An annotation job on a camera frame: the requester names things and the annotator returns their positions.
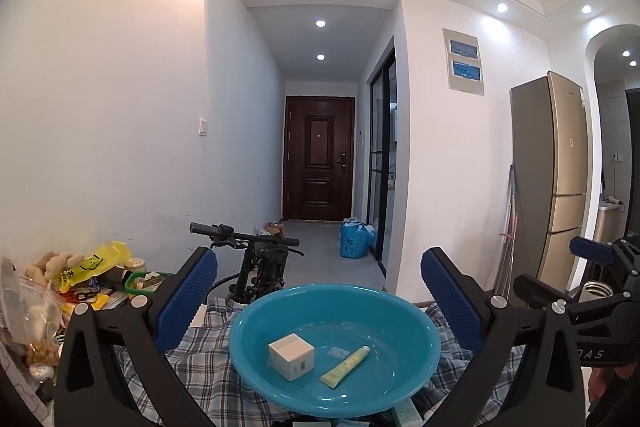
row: handlebar grip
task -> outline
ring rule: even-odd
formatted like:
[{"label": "handlebar grip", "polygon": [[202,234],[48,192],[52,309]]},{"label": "handlebar grip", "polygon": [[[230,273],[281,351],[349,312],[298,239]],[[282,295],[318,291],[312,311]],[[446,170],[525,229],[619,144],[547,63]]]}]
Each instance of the handlebar grip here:
[{"label": "handlebar grip", "polygon": [[282,243],[286,247],[299,247],[300,246],[300,241],[298,239],[292,239],[290,237],[283,237],[282,238]]},{"label": "handlebar grip", "polygon": [[201,235],[220,235],[220,227],[214,227],[212,225],[201,225],[200,223],[191,223],[189,225],[189,232],[199,233]]}]

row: yellow plastic bag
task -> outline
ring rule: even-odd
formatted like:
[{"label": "yellow plastic bag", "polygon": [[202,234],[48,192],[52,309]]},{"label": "yellow plastic bag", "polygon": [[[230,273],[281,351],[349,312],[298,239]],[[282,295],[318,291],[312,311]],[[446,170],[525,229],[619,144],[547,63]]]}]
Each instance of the yellow plastic bag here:
[{"label": "yellow plastic bag", "polygon": [[80,266],[64,270],[58,276],[60,293],[69,291],[71,286],[79,282],[105,273],[114,266],[124,263],[127,259],[131,259],[131,251],[127,248],[127,243],[111,241],[109,246],[100,245],[100,248],[91,257],[82,261]]}]

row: clutter pile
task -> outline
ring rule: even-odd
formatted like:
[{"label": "clutter pile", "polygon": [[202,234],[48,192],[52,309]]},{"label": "clutter pile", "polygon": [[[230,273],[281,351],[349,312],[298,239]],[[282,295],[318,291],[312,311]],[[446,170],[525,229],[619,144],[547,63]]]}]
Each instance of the clutter pile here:
[{"label": "clutter pile", "polygon": [[169,273],[148,272],[126,243],[111,241],[92,255],[49,251],[20,275],[0,259],[0,366],[40,421],[52,411],[65,331],[79,303],[94,310],[151,295]]}]

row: screw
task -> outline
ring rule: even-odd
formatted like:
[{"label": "screw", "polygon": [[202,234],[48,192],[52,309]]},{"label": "screw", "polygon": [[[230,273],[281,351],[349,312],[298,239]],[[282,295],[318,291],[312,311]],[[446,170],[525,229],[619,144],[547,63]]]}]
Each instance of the screw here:
[{"label": "screw", "polygon": [[564,301],[564,299],[558,299],[556,302],[551,303],[551,309],[554,311],[554,313],[562,315],[564,313],[565,304],[566,302]]},{"label": "screw", "polygon": [[133,297],[131,299],[131,305],[134,308],[142,308],[143,306],[146,305],[147,301],[148,301],[148,299],[146,298],[146,296],[144,296],[144,295],[136,295],[135,297]]},{"label": "screw", "polygon": [[81,302],[78,304],[78,306],[75,307],[74,311],[76,312],[76,314],[82,315],[86,313],[88,309],[89,309],[89,305],[86,302]]},{"label": "screw", "polygon": [[491,306],[494,308],[506,308],[507,307],[507,299],[505,299],[502,295],[493,295],[491,299]]}]

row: stuffed animal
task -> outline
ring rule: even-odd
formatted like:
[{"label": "stuffed animal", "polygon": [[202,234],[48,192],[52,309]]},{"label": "stuffed animal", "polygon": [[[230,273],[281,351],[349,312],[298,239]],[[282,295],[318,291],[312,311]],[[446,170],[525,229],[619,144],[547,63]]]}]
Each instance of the stuffed animal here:
[{"label": "stuffed animal", "polygon": [[47,252],[37,263],[28,266],[22,275],[43,286],[56,285],[60,272],[79,266],[84,261],[84,254],[69,252]]}]

